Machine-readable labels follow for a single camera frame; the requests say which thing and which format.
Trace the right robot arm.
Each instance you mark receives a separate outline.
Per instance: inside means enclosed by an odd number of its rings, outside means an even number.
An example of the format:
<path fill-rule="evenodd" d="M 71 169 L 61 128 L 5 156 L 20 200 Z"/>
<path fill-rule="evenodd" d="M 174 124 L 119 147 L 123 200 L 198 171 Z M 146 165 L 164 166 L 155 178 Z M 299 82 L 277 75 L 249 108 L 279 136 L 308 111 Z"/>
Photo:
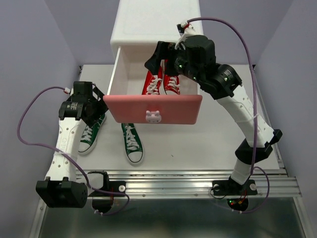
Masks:
<path fill-rule="evenodd" d="M 237 161 L 224 188 L 240 193 L 246 187 L 254 164 L 267 159 L 272 145 L 282 137 L 282 131 L 271 128 L 254 110 L 242 80 L 235 69 L 216 62 L 214 42 L 204 35 L 193 35 L 179 44 L 159 41 L 145 68 L 157 74 L 162 60 L 165 73 L 183 75 L 199 84 L 233 118 L 245 139 L 235 151 Z"/>

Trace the pink front drawer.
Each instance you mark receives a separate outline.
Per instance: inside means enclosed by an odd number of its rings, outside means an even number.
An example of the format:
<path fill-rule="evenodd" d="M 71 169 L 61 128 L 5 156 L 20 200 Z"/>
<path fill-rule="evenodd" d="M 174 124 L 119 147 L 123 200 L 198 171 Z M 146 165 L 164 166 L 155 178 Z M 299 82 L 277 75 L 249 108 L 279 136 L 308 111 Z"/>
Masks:
<path fill-rule="evenodd" d="M 140 58 L 120 54 L 114 64 L 104 102 L 118 123 L 149 123 L 146 111 L 160 111 L 157 124 L 195 124 L 202 102 L 198 87 L 184 76 L 179 77 L 180 95 L 167 95 L 163 83 L 157 96 L 142 95 L 147 69 Z"/>

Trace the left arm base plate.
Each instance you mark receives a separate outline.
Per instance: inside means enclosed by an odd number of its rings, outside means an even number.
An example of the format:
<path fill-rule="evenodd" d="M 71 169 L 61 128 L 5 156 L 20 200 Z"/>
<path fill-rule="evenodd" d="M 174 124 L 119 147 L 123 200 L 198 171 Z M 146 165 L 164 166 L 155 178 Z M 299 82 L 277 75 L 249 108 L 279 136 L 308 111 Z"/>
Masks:
<path fill-rule="evenodd" d="M 126 182 L 123 180 L 120 181 L 110 181 L 109 185 L 106 185 L 102 188 L 100 188 L 100 190 L 103 191 L 107 191 L 110 192 L 105 194 L 102 192 L 98 192 L 98 191 L 94 191 L 88 196 L 88 197 L 124 197 L 124 193 L 126 190 Z"/>

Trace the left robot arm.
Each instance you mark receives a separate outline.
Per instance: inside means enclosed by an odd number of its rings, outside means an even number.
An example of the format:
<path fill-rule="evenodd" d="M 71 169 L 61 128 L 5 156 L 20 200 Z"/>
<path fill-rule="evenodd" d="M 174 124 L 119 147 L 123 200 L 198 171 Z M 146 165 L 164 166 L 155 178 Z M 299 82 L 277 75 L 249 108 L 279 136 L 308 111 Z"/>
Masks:
<path fill-rule="evenodd" d="M 108 110 L 103 93 L 93 82 L 77 81 L 70 97 L 58 111 L 59 134 L 51 166 L 44 180 L 36 184 L 36 192 L 50 208 L 82 208 L 88 197 L 85 181 L 76 180 L 74 165 L 81 140 L 88 140 L 88 128 L 101 126 Z"/>

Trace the red sneaker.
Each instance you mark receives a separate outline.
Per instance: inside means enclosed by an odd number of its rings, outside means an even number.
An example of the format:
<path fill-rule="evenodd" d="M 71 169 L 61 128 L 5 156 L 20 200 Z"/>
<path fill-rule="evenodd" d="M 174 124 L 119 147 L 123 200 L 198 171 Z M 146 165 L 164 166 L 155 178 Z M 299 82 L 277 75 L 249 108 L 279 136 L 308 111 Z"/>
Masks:
<path fill-rule="evenodd" d="M 167 95 L 180 95 L 179 77 L 164 75 L 163 88 Z"/>
<path fill-rule="evenodd" d="M 163 71 L 159 67 L 158 74 L 153 75 L 149 70 L 146 75 L 145 83 L 142 90 L 142 95 L 159 95 L 159 88 L 162 83 Z"/>

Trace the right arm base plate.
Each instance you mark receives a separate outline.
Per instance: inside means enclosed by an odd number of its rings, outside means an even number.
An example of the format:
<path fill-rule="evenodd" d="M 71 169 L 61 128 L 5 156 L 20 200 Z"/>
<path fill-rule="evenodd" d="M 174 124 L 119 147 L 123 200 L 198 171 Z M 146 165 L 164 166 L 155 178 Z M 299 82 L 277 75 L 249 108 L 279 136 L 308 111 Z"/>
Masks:
<path fill-rule="evenodd" d="M 253 179 L 247 180 L 243 185 L 238 184 L 232 179 L 214 180 L 212 182 L 212 191 L 215 196 L 240 196 L 257 195 L 257 186 Z"/>

